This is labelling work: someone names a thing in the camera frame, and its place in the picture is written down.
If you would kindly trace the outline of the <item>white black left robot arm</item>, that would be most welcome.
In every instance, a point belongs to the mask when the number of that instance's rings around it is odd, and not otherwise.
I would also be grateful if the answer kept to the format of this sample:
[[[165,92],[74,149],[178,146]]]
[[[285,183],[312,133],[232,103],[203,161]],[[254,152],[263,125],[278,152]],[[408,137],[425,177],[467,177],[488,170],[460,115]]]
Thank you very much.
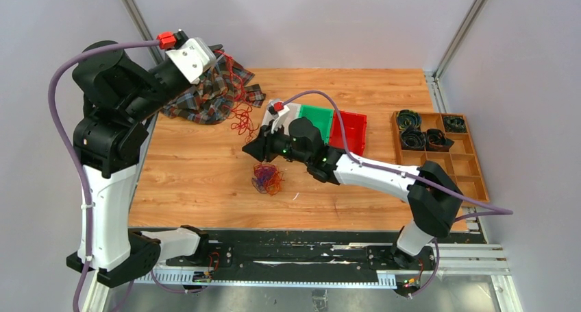
[[[157,263],[183,257],[204,265],[208,234],[192,226],[159,232],[131,230],[129,208],[138,176],[146,122],[196,85],[216,62],[217,46],[200,38],[166,44],[166,58],[152,69],[136,64],[111,40],[89,46],[74,61],[73,80],[84,94],[84,117],[70,149],[81,171],[82,240],[66,264],[110,288],[148,274]]]

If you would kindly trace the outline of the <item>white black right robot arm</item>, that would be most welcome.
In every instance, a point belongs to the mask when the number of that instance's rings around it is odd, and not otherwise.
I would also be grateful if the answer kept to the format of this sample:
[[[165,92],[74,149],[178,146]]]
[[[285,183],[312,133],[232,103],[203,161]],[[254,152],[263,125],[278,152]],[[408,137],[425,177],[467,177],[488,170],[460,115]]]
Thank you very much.
[[[262,126],[242,151],[259,162],[278,156],[297,161],[319,182],[365,187],[407,203],[412,221],[386,255],[400,269],[412,267],[427,244],[449,234],[462,204],[460,189],[439,164],[403,166],[363,158],[325,143],[320,130],[303,117],[293,120],[288,130],[273,129],[271,123]]]

